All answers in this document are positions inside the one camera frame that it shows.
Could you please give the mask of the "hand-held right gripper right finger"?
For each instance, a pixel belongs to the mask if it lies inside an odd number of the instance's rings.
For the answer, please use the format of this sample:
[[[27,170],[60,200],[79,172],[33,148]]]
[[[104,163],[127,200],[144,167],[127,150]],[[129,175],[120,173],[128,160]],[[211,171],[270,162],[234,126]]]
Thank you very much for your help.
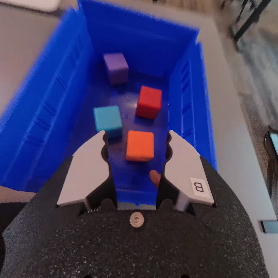
[[[165,158],[157,193],[157,209],[166,199],[171,200],[178,211],[186,211],[190,203],[214,205],[200,154],[173,130],[167,134]]]

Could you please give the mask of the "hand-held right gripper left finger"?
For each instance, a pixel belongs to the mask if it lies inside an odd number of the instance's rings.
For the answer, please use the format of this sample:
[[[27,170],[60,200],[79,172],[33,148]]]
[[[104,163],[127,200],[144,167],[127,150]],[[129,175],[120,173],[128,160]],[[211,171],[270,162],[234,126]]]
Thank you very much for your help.
[[[108,135],[102,130],[73,154],[57,206],[82,203],[94,210],[108,199],[116,210],[116,188],[108,157]]]

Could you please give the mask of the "orange foam cube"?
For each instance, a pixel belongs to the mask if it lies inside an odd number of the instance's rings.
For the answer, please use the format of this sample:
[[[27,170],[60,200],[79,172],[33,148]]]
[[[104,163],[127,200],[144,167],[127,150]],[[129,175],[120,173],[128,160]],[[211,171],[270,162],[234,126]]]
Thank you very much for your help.
[[[144,131],[128,131],[126,160],[149,162],[154,158],[154,134]]]

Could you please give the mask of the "teal foam cube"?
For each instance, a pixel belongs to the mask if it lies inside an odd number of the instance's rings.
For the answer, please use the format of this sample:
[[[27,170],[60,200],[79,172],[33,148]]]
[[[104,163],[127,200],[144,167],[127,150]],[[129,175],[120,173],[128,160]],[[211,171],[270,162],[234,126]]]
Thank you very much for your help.
[[[93,108],[96,131],[105,131],[108,138],[121,137],[123,123],[117,105]]]

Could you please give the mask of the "blue plastic bin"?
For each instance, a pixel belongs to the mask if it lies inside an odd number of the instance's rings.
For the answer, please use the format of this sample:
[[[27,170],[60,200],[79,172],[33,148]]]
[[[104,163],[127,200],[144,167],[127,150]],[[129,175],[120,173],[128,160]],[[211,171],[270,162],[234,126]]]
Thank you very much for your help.
[[[63,16],[1,117],[1,186],[38,192],[97,131],[93,108],[117,105],[121,137],[109,141],[117,199],[155,205],[149,172],[165,161],[173,130],[217,169],[199,26],[112,3],[78,1]],[[110,85],[103,54],[123,53],[128,81]],[[154,120],[136,116],[141,86],[162,90]],[[154,158],[126,160],[128,131],[154,134]]]

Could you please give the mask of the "red foam cube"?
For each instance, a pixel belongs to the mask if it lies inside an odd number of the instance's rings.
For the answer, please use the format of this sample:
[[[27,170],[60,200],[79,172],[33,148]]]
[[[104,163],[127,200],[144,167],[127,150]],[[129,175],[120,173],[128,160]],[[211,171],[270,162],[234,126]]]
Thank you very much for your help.
[[[154,120],[161,110],[162,90],[141,86],[136,116]]]

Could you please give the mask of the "purple foam cube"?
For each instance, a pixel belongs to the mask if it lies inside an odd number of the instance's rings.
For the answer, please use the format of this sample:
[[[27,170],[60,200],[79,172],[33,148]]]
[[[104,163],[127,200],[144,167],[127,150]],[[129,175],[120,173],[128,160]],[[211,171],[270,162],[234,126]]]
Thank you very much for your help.
[[[103,54],[103,59],[110,85],[127,83],[129,66],[123,53],[106,53]]]

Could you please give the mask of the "dark rectangular object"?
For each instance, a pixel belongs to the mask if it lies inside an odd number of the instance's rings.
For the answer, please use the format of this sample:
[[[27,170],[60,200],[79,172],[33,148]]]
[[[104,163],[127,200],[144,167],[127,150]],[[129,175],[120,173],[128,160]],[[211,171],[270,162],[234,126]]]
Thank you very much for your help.
[[[268,155],[267,166],[267,189],[271,195],[273,184],[277,180],[277,130],[268,125],[266,134],[264,135],[263,144]]]

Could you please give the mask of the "small grey metal block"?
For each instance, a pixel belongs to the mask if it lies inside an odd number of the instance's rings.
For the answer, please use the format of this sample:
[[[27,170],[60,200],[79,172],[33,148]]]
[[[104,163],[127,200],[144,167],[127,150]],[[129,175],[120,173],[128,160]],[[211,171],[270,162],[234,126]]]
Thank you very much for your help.
[[[260,221],[265,234],[278,234],[278,221]]]

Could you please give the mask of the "white stand base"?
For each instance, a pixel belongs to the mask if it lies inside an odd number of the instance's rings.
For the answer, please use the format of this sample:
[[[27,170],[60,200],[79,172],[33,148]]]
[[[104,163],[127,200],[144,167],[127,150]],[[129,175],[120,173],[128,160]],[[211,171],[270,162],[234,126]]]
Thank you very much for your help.
[[[1,0],[1,4],[43,12],[53,12],[58,9],[61,0]]]

